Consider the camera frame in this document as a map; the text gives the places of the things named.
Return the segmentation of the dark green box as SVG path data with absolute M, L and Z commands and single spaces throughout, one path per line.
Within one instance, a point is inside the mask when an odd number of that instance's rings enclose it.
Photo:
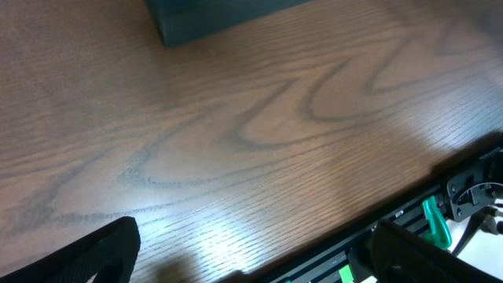
M 163 44 L 177 47 L 307 0 L 146 0 Z

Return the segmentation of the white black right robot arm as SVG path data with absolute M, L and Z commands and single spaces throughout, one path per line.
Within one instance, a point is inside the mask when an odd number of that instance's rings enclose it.
M 502 152 L 479 158 L 446 180 L 446 205 L 455 222 L 474 215 L 502 195 Z

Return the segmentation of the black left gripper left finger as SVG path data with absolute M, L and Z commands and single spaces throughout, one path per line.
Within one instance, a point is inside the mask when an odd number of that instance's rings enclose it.
M 1 283 L 128 283 L 140 245 L 135 218 L 124 216 L 1 277 Z

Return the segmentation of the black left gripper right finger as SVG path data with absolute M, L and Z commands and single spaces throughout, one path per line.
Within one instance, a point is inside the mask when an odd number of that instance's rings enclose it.
M 380 282 L 502 283 L 387 219 L 373 231 L 370 259 Z

